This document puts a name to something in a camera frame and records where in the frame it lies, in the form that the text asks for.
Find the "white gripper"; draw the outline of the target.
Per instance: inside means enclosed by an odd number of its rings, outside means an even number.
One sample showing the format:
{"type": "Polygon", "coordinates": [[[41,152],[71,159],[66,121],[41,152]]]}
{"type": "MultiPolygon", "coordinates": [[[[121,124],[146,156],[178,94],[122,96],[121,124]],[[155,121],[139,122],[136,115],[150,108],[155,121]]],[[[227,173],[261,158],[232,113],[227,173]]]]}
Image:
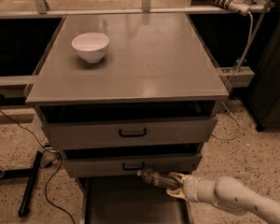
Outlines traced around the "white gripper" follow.
{"type": "Polygon", "coordinates": [[[183,183],[183,188],[175,190],[168,189],[166,190],[168,195],[193,203],[206,202],[206,188],[208,187],[208,181],[206,179],[175,172],[170,173],[169,176],[175,178],[179,183],[183,183]]]}

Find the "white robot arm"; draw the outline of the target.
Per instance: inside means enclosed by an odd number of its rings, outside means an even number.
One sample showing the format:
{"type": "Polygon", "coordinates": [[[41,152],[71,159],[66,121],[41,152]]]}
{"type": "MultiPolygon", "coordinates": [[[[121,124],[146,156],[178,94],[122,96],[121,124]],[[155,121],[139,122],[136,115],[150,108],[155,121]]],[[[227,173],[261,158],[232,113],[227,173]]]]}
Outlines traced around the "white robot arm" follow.
{"type": "Polygon", "coordinates": [[[249,212],[268,224],[280,224],[280,203],[257,194],[233,177],[210,180],[180,173],[169,176],[181,184],[179,189],[167,190],[173,197],[192,203],[208,203],[237,216],[249,212]]]}

